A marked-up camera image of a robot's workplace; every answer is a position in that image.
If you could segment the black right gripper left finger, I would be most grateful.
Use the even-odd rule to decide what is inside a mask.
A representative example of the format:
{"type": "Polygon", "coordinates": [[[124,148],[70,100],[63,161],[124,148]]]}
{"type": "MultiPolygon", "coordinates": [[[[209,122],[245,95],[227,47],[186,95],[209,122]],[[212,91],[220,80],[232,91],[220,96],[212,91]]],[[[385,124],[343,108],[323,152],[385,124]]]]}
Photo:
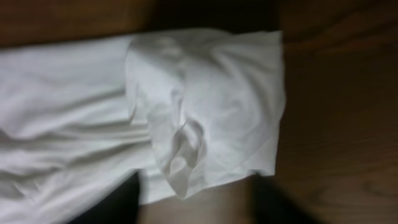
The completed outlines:
{"type": "Polygon", "coordinates": [[[139,215],[140,181],[136,172],[96,205],[67,224],[136,224],[139,215]]]}

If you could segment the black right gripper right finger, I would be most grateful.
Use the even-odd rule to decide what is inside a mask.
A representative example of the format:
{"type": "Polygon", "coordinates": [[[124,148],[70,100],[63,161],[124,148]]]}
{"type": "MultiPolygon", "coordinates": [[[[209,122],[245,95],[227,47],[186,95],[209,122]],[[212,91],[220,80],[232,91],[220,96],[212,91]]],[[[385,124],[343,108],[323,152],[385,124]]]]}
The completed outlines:
{"type": "Polygon", "coordinates": [[[261,175],[251,177],[251,214],[257,224],[323,224],[261,175]]]}

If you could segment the white printed t-shirt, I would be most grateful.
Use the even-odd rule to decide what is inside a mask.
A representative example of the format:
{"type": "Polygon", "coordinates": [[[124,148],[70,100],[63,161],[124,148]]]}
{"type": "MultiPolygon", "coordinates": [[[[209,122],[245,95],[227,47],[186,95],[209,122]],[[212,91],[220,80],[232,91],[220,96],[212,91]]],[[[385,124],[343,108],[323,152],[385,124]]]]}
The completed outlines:
{"type": "Polygon", "coordinates": [[[1,50],[1,222],[66,223],[274,175],[282,33],[186,29],[1,50]]]}

